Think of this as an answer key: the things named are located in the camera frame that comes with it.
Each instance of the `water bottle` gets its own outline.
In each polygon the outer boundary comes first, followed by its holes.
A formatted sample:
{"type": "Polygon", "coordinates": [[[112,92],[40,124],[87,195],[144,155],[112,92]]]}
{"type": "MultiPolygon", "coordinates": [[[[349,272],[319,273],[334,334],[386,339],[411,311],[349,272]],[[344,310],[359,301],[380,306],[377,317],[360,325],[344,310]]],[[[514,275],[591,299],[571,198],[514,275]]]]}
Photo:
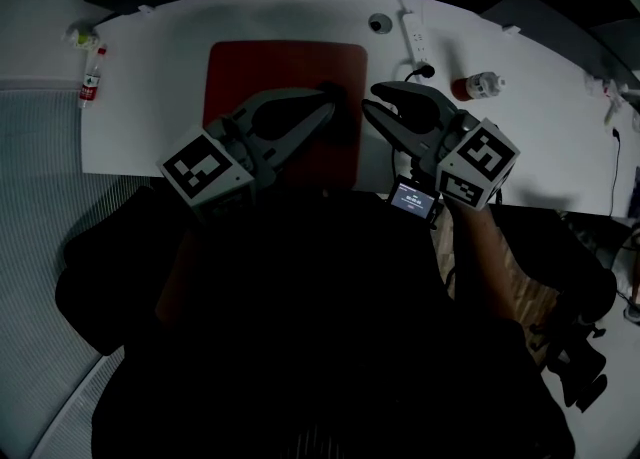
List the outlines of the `water bottle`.
{"type": "Polygon", "coordinates": [[[100,83],[100,70],[106,53],[106,47],[102,46],[98,49],[98,53],[93,58],[93,61],[89,65],[89,69],[84,76],[82,89],[80,90],[80,96],[78,97],[78,107],[81,109],[91,107],[91,105],[93,105],[93,101],[96,99],[96,92],[98,91],[98,84],[100,83]]]}

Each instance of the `red label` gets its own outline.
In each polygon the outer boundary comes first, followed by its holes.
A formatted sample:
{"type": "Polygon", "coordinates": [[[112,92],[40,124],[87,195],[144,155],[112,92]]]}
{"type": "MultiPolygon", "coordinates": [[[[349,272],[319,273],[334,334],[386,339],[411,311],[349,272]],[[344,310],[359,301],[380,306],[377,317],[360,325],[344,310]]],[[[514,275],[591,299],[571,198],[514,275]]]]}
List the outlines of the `red label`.
{"type": "Polygon", "coordinates": [[[82,86],[82,89],[80,90],[80,100],[95,100],[97,90],[97,86],[82,86]]]}

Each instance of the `wooden floor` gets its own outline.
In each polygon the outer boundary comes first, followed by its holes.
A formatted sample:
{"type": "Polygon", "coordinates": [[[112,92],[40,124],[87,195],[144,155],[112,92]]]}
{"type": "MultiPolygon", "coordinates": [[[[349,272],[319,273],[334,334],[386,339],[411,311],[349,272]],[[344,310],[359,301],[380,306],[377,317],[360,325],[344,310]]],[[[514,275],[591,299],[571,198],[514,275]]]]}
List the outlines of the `wooden floor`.
{"type": "MultiPolygon", "coordinates": [[[[453,256],[453,221],[451,214],[445,208],[436,221],[438,229],[433,232],[433,245],[438,257],[440,276],[446,279],[448,272],[455,265],[453,256]]],[[[502,239],[504,251],[504,264],[511,276],[511,286],[516,300],[516,318],[522,324],[529,352],[538,365],[544,362],[547,347],[539,351],[533,351],[531,343],[539,343],[540,336],[535,336],[529,331],[531,324],[542,325],[549,313],[556,305],[557,292],[537,281],[528,278],[518,267],[505,239],[502,239]]],[[[449,294],[455,297],[455,276],[449,287],[449,294]]]]}

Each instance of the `red cutting board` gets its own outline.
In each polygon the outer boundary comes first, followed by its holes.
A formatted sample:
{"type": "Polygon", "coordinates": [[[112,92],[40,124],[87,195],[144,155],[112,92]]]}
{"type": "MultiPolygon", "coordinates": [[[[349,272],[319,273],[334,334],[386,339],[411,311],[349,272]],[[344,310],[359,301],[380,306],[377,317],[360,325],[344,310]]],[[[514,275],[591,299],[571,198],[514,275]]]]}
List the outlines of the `red cutting board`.
{"type": "Polygon", "coordinates": [[[281,178],[289,187],[350,189],[358,172],[361,102],[367,52],[358,45],[307,41],[216,43],[209,55],[203,125],[231,114],[251,95],[267,89],[316,88],[332,82],[346,91],[342,112],[299,155],[281,178]]]}

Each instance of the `white marker cube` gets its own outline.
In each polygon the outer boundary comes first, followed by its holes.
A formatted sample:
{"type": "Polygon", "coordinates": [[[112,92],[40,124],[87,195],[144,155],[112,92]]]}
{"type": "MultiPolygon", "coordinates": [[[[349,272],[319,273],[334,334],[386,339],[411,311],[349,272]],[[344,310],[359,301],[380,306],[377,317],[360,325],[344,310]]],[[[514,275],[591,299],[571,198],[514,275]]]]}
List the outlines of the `white marker cube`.
{"type": "Polygon", "coordinates": [[[253,177],[200,127],[189,129],[157,166],[203,222],[253,204],[253,177]]]}
{"type": "Polygon", "coordinates": [[[480,210],[502,186],[520,151],[485,118],[438,164],[436,190],[480,210]]]}

